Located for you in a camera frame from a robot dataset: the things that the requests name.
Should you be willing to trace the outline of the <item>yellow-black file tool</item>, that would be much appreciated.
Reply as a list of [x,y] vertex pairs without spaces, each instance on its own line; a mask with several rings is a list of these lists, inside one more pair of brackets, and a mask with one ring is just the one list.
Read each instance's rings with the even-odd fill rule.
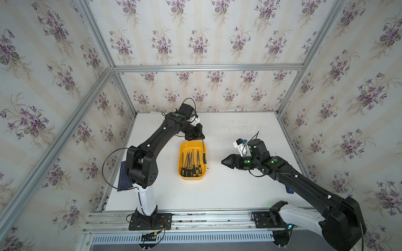
[[192,168],[191,168],[192,174],[191,174],[191,176],[195,177],[195,175],[196,175],[196,167],[195,167],[195,160],[194,160],[194,151],[192,151],[192,153],[191,153],[191,165],[192,165]]
[[188,159],[187,159],[187,167],[186,167],[186,176],[191,177],[192,173],[192,152],[187,153]]
[[197,155],[196,155],[196,164],[197,164],[197,176],[200,176],[202,174],[202,167],[201,167],[201,160],[200,160],[200,152],[197,151]]
[[185,176],[184,177],[187,177],[188,176],[188,162],[189,162],[189,153],[187,152],[187,155],[186,155],[186,160],[185,160]]
[[184,160],[185,160],[185,158],[184,158],[184,153],[182,152],[182,158],[181,158],[181,171],[180,171],[180,175],[181,175],[182,177],[184,177],[184,176],[185,176],[185,165],[184,165]]
[[205,151],[205,143],[204,140],[202,140],[202,146],[203,146],[203,164],[207,164],[207,158],[206,158],[206,151]]
[[187,157],[186,157],[186,164],[185,164],[185,177],[189,176],[189,168],[191,167],[191,153],[188,152],[187,153]]

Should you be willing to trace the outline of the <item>yellow plastic storage tray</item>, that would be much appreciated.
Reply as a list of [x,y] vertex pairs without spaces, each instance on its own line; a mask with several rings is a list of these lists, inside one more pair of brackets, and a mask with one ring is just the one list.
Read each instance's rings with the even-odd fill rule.
[[181,144],[178,174],[184,180],[203,179],[207,173],[207,147],[203,141],[186,141]]

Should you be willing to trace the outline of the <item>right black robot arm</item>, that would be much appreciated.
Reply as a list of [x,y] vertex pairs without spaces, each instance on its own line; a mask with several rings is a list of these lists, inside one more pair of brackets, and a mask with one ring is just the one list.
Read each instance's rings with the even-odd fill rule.
[[222,164],[238,170],[257,169],[263,176],[285,185],[311,206],[315,212],[292,206],[286,201],[275,203],[266,212],[252,213],[256,228],[275,228],[274,244],[285,247],[295,227],[301,227],[323,237],[337,251],[349,251],[364,242],[366,226],[359,203],[351,196],[342,198],[309,180],[288,161],[272,156],[260,139],[244,144],[250,152],[230,154]]

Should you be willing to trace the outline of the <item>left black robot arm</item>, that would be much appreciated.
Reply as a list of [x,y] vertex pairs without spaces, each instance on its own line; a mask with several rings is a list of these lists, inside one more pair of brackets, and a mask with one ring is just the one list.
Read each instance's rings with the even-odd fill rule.
[[145,217],[157,214],[152,185],[158,176],[157,157],[170,139],[184,133],[187,141],[204,140],[202,125],[193,108],[179,109],[164,116],[159,128],[143,143],[131,146],[126,154],[126,175],[136,189],[140,206],[136,211]]

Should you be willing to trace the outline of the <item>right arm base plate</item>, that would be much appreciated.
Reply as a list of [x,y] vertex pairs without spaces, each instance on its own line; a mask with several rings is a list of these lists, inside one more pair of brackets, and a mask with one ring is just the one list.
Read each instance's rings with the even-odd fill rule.
[[252,212],[251,219],[257,229],[280,228],[284,225],[282,218],[277,212]]

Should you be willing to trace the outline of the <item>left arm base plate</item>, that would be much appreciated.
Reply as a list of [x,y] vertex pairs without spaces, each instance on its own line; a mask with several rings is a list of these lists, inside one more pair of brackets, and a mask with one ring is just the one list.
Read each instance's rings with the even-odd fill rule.
[[140,230],[170,230],[172,226],[171,213],[158,213],[158,210],[151,216],[140,213],[138,209],[130,215],[129,227],[130,231]]

